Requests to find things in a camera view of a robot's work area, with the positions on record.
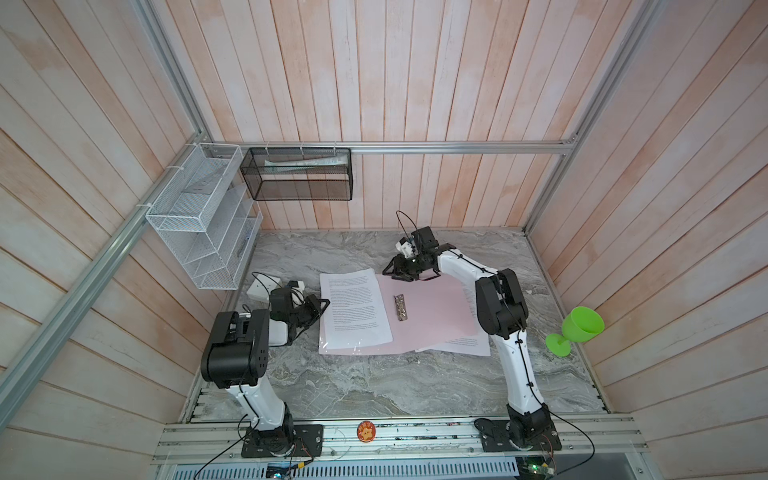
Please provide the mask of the printed white paper sheet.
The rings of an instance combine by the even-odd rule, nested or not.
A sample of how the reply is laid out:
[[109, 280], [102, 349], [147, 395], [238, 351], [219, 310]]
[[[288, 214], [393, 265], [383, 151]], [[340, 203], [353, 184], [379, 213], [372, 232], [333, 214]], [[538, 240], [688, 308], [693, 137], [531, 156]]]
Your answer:
[[322, 350], [360, 350], [393, 341], [378, 279], [372, 269], [321, 274], [320, 286], [322, 298], [330, 301], [321, 318]]

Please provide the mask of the pink file folder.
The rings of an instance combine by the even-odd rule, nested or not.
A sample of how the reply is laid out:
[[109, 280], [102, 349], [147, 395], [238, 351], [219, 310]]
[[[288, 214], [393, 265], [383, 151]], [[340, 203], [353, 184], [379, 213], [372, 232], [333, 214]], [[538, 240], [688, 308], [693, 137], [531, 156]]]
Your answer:
[[[417, 282], [403, 282], [376, 274], [393, 336], [391, 343], [360, 350], [325, 351], [322, 355], [378, 356], [409, 353], [418, 349], [474, 335], [479, 323], [471, 311], [462, 283], [450, 276]], [[408, 320], [400, 322], [394, 296], [403, 294]]]

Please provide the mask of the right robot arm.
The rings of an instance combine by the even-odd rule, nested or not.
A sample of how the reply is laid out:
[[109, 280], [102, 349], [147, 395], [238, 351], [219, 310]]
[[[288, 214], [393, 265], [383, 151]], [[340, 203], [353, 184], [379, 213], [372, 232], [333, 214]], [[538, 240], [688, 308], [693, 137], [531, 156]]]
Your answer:
[[491, 421], [478, 421], [478, 431], [498, 442], [502, 449], [561, 449], [550, 409], [541, 399], [535, 381], [527, 342], [529, 310], [516, 273], [485, 266], [453, 245], [439, 243], [429, 227], [402, 237], [396, 249], [384, 275], [416, 281], [428, 271], [434, 278], [449, 274], [474, 291], [479, 326], [494, 342], [500, 357], [509, 416], [499, 432]]

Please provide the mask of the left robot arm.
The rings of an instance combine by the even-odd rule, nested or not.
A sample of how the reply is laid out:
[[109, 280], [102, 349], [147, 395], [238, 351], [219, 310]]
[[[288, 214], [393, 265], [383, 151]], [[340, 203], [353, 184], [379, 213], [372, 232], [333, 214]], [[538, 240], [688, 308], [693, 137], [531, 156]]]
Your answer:
[[324, 427], [294, 423], [288, 404], [270, 383], [267, 366], [272, 347], [292, 345], [330, 305], [314, 294], [277, 287], [269, 293], [265, 309], [216, 316], [200, 372], [205, 381], [230, 394], [249, 421], [243, 434], [244, 458], [321, 454]]

